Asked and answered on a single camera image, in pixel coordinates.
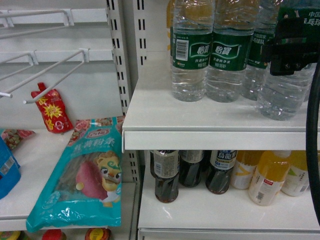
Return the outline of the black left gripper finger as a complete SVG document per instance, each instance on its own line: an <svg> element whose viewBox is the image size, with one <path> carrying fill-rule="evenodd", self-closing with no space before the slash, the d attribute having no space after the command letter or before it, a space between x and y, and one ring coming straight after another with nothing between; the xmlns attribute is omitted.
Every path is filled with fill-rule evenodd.
<svg viewBox="0 0 320 240"><path fill-rule="evenodd" d="M274 37L261 47L261 59L272 76L293 75L320 57L320 27L301 17L278 21Z"/></svg>

